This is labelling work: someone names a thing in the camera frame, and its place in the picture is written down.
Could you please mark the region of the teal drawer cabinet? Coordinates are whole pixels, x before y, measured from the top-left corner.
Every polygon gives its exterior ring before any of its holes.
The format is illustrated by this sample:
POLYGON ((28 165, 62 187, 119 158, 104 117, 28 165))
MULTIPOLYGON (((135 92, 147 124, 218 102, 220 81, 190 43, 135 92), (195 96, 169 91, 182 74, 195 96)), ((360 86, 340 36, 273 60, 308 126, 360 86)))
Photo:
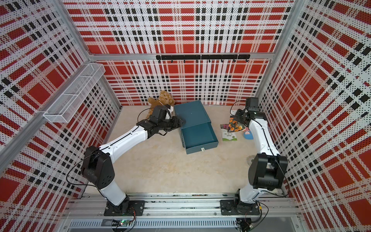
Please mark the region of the teal drawer cabinet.
POLYGON ((183 120, 180 128, 180 134, 182 136, 186 129, 211 123, 211 120, 200 100, 177 104, 174 106, 174 111, 175 115, 183 120))

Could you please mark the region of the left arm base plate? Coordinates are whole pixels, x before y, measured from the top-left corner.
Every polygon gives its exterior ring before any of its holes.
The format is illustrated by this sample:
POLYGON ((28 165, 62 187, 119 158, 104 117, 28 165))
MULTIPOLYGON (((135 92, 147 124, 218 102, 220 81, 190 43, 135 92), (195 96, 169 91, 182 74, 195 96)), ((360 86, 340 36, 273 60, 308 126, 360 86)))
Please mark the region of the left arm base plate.
POLYGON ((103 215, 106 217, 128 216, 129 214, 142 216, 145 203, 145 201, 124 200, 120 205, 115 206, 108 201, 103 215))

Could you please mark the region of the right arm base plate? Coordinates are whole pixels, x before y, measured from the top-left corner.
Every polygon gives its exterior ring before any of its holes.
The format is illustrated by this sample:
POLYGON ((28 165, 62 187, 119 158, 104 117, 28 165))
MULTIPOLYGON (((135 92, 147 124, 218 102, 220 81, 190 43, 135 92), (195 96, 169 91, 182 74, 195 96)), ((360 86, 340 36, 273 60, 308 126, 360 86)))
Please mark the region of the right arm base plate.
POLYGON ((247 204, 237 200, 220 200, 221 215, 224 216, 259 216, 257 203, 247 204))

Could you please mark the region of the green white seed bag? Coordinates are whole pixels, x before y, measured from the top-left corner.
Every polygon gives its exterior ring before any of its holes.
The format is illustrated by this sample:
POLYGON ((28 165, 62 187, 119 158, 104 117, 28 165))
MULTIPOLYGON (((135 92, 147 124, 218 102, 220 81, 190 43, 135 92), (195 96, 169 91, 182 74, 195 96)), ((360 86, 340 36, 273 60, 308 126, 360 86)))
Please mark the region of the green white seed bag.
POLYGON ((228 126, 229 124, 220 125, 222 141, 237 141, 238 139, 237 139, 236 133, 229 132, 228 126))

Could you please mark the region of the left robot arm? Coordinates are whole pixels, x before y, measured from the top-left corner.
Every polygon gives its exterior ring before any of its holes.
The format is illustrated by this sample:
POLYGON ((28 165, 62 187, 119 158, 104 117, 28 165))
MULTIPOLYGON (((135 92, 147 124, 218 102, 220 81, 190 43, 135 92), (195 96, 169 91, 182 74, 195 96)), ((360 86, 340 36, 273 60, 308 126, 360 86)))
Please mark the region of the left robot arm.
POLYGON ((185 121, 173 116, 174 107, 156 106, 148 119, 138 121, 127 133, 117 139, 101 145, 90 146, 84 153, 81 174, 96 187, 113 206, 121 206, 129 201, 115 181, 114 163, 127 151, 155 134, 163 135, 180 128, 185 121))

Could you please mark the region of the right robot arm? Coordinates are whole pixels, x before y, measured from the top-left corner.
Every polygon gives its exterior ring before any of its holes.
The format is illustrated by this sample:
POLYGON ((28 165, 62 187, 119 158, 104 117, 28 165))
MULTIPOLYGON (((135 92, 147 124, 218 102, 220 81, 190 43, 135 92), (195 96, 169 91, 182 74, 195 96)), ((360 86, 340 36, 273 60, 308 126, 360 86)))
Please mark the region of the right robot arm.
POLYGON ((287 197, 273 191, 280 189, 286 180, 288 159, 281 156, 271 138, 268 120, 259 108, 259 99, 246 99, 244 109, 238 109, 233 117, 252 133, 257 154, 248 170, 248 184, 239 189, 236 201, 240 205, 255 204, 263 193, 276 197, 287 197))

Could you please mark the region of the teal top drawer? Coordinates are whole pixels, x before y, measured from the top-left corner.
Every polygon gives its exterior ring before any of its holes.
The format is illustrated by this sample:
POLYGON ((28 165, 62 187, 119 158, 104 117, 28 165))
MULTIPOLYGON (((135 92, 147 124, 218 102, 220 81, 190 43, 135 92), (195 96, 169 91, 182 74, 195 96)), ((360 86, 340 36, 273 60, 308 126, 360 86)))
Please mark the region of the teal top drawer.
POLYGON ((187 154, 216 148, 218 139, 210 122, 193 127, 181 128, 182 145, 187 154))

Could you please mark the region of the orange flower seed bag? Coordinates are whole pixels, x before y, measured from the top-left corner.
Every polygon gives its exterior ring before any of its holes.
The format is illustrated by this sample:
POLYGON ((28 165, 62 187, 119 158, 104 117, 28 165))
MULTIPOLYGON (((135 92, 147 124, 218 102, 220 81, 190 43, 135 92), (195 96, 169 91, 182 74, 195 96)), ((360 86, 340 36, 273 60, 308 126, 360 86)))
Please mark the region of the orange flower seed bag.
POLYGON ((245 128, 245 126, 241 123, 239 123, 235 117, 230 116, 229 124, 227 127, 228 132, 238 132, 242 131, 245 128))

